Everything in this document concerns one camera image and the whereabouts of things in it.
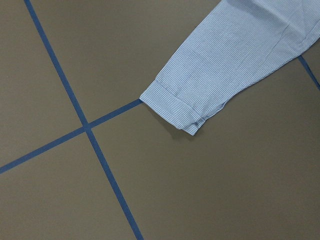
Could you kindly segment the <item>blue striped button-up shirt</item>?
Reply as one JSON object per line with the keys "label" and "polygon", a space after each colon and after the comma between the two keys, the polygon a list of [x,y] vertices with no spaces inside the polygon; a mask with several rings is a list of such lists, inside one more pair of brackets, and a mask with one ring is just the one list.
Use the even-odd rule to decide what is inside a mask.
{"label": "blue striped button-up shirt", "polygon": [[140,100],[194,135],[236,94],[300,56],[319,37],[317,0],[223,0]]}

